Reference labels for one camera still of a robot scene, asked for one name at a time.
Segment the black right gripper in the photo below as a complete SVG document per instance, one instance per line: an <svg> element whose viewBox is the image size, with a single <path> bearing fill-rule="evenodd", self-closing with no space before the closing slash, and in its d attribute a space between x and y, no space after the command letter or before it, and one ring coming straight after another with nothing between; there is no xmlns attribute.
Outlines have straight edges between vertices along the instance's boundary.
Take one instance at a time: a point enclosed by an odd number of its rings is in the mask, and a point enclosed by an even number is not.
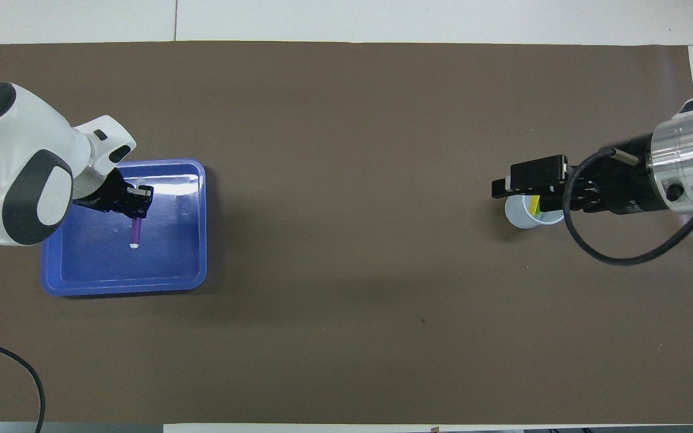
<svg viewBox="0 0 693 433"><path fill-rule="evenodd" d="M617 150L638 157L638 165L628 165L612 158L602 158L589 164L574 185L570 210L585 213L608 211L616 215L649 213L668 209L654 185L647 162L651 154L652 134L637 135L632 139L611 144ZM510 197L508 179L493 180L490 184L492 199ZM563 195L540 195L539 211L552 213L563 209Z"/></svg>

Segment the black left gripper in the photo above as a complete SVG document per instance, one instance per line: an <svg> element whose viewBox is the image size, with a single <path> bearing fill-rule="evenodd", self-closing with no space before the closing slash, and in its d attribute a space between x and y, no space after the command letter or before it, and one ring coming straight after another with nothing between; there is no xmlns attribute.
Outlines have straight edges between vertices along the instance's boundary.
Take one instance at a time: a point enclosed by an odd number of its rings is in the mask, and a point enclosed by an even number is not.
<svg viewBox="0 0 693 433"><path fill-rule="evenodd" d="M119 169L112 169L95 192L74 199L73 204L102 213L120 213L130 219L146 219L152 196L152 186L133 187Z"/></svg>

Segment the translucent plastic cup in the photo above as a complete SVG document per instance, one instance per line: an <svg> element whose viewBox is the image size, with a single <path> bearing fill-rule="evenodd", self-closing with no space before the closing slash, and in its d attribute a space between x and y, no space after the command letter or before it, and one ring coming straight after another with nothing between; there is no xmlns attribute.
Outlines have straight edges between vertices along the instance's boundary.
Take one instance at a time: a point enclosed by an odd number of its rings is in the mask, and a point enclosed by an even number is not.
<svg viewBox="0 0 693 433"><path fill-rule="evenodd" d="M532 217L529 212L531 197L531 195L512 195L504 203L504 213L513 226L529 230L539 226L560 224L564 220L564 214L561 211L541 213L539 218Z"/></svg>

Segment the blue plastic tray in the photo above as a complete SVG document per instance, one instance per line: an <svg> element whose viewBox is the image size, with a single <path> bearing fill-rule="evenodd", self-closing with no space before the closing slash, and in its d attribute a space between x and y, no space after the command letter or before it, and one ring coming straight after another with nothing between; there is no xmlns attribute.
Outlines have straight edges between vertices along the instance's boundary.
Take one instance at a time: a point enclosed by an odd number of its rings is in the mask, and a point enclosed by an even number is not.
<svg viewBox="0 0 693 433"><path fill-rule="evenodd" d="M42 243L40 282L53 296L192 290L207 274L206 173L195 159L123 162L128 183L153 188L140 243L132 220L72 206Z"/></svg>

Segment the brown table mat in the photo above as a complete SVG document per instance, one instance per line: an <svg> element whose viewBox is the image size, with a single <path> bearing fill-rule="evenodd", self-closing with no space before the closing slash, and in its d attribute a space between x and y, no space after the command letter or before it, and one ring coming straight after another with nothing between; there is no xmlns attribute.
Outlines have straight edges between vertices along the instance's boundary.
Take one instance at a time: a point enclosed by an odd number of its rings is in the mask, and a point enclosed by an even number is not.
<svg viewBox="0 0 693 433"><path fill-rule="evenodd" d="M0 46L0 80L208 177L193 290L56 298L0 247L0 345L47 421L693 424L693 234L608 266L490 195L670 118L684 47Z"/></svg>

